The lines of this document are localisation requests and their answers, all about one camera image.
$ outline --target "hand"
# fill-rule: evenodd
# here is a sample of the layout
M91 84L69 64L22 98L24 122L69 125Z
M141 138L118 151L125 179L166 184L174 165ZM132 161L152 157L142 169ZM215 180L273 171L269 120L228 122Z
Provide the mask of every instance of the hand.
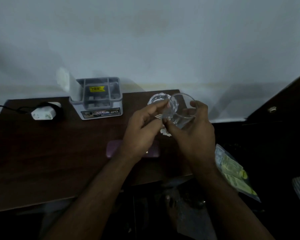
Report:
M164 124L190 163L214 170L216 144L214 127L208 120L208 106L200 101L192 101L190 105L197 107L197 113L194 121L185 126L187 128L179 129L169 120Z
M167 103L168 100L150 104L134 112L129 119L128 127L120 146L121 154L133 158L134 163L141 159L151 147L156 134L162 128L162 120L156 119L155 116Z

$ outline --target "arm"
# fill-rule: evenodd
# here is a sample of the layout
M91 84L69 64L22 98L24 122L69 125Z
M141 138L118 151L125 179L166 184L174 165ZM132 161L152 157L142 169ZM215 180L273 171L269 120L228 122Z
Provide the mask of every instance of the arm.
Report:
M101 238L122 184L132 167L151 147L162 127L162 121L155 119L144 125L165 104L166 102L151 104L133 114L116 155L52 226L45 240Z
M219 172L215 164L214 128L208 120L207 105L197 101L192 106L198 110L188 129L180 130L170 121L165 121L165 125L204 190L208 211L214 216L214 227L223 233L224 239L274 239Z

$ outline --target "green packet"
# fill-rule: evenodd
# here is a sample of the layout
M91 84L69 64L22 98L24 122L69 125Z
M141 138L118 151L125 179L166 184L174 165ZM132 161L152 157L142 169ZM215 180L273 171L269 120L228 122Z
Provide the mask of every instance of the green packet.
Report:
M234 187L237 191L261 202L257 193L252 189L248 174L244 170L243 166L241 166L232 157L232 155L219 144L216 145L215 155L218 169L232 187Z

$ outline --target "drinking glass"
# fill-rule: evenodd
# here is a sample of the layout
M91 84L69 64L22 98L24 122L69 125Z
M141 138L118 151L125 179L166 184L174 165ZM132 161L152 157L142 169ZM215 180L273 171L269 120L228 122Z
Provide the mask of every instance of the drinking glass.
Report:
M196 101L190 95L175 93L169 98L169 102L162 112L162 118L167 118L182 129L196 116L196 112Z

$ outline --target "yellow label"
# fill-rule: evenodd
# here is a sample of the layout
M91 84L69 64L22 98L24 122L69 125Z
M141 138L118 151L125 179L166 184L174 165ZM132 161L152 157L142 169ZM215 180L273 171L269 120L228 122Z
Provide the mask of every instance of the yellow label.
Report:
M105 92L104 88L105 86L99 86L99 87L89 87L90 92Z

